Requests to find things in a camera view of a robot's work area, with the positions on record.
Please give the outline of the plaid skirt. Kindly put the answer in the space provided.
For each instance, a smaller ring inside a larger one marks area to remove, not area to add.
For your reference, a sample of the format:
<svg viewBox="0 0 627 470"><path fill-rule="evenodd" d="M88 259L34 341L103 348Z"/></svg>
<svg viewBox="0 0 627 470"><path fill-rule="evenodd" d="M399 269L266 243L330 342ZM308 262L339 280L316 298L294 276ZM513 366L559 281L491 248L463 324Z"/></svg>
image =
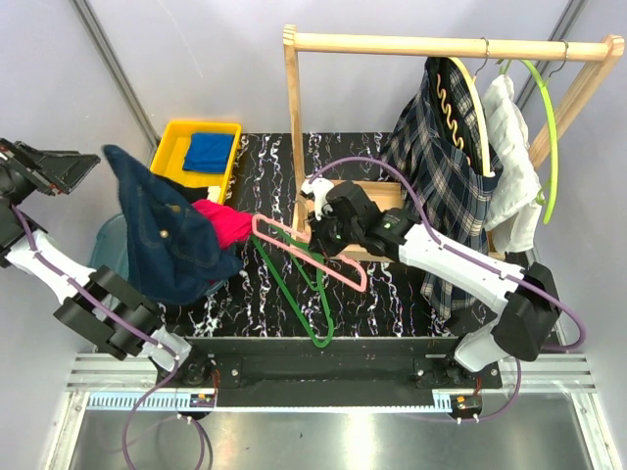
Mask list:
<svg viewBox="0 0 627 470"><path fill-rule="evenodd" d="M407 209L424 212L435 230L487 254L485 220L502 172L489 147L494 177L482 175L476 114L461 72L450 58L430 57L380 159L415 192L404 196Z"/></svg>

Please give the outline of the red t-shirt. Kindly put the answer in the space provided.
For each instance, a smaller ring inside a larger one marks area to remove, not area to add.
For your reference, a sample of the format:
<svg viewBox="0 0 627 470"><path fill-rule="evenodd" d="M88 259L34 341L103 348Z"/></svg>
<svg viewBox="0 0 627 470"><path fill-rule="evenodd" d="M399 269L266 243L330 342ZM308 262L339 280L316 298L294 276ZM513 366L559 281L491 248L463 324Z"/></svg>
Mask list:
<svg viewBox="0 0 627 470"><path fill-rule="evenodd" d="M219 246L227 249L235 243L244 243L253 233L253 216L210 200L199 200L192 207L214 227Z"/></svg>

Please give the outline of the dark blue denim garment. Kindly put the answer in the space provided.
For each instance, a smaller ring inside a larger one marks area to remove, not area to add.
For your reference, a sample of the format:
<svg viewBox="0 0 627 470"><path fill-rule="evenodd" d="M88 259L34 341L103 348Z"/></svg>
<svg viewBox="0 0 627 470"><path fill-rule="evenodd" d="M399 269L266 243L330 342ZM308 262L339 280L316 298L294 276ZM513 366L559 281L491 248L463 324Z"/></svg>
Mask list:
<svg viewBox="0 0 627 470"><path fill-rule="evenodd" d="M126 150L102 152L118 180L126 223L128 282L148 299L189 305L239 274L238 256L219 246L214 226Z"/></svg>

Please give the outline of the cream wooden hanger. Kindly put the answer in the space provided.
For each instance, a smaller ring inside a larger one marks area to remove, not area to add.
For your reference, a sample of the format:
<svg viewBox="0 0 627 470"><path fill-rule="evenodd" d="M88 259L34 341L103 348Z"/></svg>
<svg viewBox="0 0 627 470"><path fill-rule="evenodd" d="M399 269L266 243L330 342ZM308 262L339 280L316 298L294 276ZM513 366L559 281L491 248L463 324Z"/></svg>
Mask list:
<svg viewBox="0 0 627 470"><path fill-rule="evenodd" d="M462 63L462 61L459 58L450 57L450 60L457 66L457 68L461 72L461 75L464 79L466 87L468 88L471 101L473 104L473 109L476 114L477 128L478 128L478 133L479 133L479 145L480 145L480 152L481 152L482 175L486 177L494 177L496 174L492 171L492 168L491 168L491 155L490 155L489 139L488 139L484 111L483 111L483 107L481 104L478 91L474 83L474 79L472 78L471 74L469 73L469 71L467 70L467 68L465 67L465 65Z"/></svg>

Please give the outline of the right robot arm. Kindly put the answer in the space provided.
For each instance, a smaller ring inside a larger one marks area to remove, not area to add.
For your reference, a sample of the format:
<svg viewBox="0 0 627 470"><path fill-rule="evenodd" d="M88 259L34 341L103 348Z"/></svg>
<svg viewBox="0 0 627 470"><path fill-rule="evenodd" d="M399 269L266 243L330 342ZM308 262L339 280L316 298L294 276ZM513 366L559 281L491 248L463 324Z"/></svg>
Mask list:
<svg viewBox="0 0 627 470"><path fill-rule="evenodd" d="M486 305L495 319L458 341L445 376L457 388L476 381L488 364L506 357L534 361L559 318L552 272L476 252L398 208L381 210L360 185L324 178L306 181L301 193L313 201L308 215L310 249L328 258L359 245L369 254L419 268L462 289Z"/></svg>

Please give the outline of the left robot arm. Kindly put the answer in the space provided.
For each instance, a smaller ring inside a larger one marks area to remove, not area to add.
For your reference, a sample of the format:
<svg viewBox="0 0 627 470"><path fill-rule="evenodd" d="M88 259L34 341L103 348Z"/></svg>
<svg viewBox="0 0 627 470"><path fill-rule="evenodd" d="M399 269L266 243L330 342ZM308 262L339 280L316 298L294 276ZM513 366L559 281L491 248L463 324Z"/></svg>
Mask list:
<svg viewBox="0 0 627 470"><path fill-rule="evenodd" d="M94 154L1 141L1 265L46 284L60 304L55 317L98 351L118 360L146 356L162 379L202 387L211 378L212 365L167 330L155 303L109 267L94 269L75 262L19 208L34 192L71 193L100 161Z"/></svg>

